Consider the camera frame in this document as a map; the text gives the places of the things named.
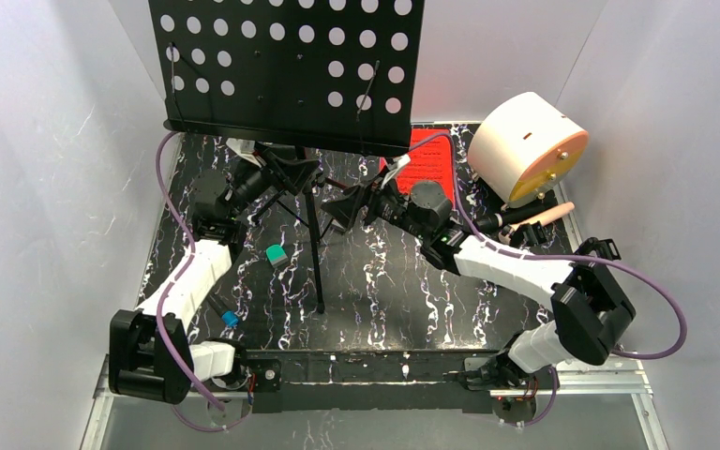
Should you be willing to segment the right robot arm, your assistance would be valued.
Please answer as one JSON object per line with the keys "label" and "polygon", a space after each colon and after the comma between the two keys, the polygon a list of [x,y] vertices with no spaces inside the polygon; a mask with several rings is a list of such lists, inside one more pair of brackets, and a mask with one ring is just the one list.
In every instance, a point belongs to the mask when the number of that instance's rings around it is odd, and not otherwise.
{"label": "right robot arm", "polygon": [[345,229],[365,209],[365,223],[381,218],[419,238],[422,255],[434,267],[490,281],[552,312],[552,321],[519,332],[480,367],[445,374],[468,390],[515,387],[564,360],[601,366],[636,317],[605,265],[521,250],[505,256],[453,219],[453,204],[436,182],[418,182],[407,195],[393,183],[368,182],[345,189],[322,209]]}

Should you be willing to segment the red sheet music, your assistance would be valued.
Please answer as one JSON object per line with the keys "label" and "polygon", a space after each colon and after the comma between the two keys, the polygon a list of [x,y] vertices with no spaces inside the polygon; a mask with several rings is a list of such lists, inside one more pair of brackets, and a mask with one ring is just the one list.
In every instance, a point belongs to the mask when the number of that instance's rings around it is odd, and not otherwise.
{"label": "red sheet music", "polygon": [[396,178],[398,190],[409,194],[415,183],[428,180],[437,182],[446,197],[453,202],[454,170],[452,169],[452,144],[449,137],[437,137],[411,150],[408,153],[410,163]]}

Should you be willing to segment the tall black mic stand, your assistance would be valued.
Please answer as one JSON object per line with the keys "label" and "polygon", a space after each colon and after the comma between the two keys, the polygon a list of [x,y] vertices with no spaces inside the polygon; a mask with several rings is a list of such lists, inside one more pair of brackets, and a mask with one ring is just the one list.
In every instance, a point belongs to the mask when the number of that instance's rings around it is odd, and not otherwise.
{"label": "tall black mic stand", "polygon": [[509,235],[509,245],[513,248],[540,246],[548,241],[548,236],[540,222],[519,225]]}

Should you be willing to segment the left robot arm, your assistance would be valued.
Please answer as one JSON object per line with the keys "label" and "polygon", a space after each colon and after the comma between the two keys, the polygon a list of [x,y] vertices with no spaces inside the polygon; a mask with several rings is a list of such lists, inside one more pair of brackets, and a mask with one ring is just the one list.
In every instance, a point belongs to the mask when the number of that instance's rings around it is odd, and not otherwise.
{"label": "left robot arm", "polygon": [[245,247],[243,213],[269,189],[297,194],[314,181],[318,160],[284,158],[281,149],[256,144],[231,176],[201,172],[189,193],[188,217],[172,211],[188,249],[153,294],[112,316],[108,384],[113,393],[177,405],[196,389],[212,405],[220,404],[204,383],[240,374],[237,348],[219,338],[192,345],[187,331]]}

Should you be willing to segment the pink-headed microphone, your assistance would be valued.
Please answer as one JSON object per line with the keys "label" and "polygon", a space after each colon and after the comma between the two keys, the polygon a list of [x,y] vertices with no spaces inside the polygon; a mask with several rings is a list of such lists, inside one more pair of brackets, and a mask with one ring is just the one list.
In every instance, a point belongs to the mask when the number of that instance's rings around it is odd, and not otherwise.
{"label": "pink-headed microphone", "polygon": [[518,210],[504,218],[504,224],[498,232],[498,237],[509,245],[514,245],[514,235],[518,229],[526,226],[535,227],[539,224],[545,227],[548,224],[567,216],[575,209],[573,202],[564,202],[548,208],[546,203],[534,203]]}

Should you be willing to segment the black music stand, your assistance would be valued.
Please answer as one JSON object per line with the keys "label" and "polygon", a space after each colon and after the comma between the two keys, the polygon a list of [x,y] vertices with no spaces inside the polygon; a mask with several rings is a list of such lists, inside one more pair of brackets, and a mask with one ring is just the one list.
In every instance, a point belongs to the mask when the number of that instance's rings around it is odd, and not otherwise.
{"label": "black music stand", "polygon": [[422,1],[153,1],[166,128],[394,158],[411,142]]}

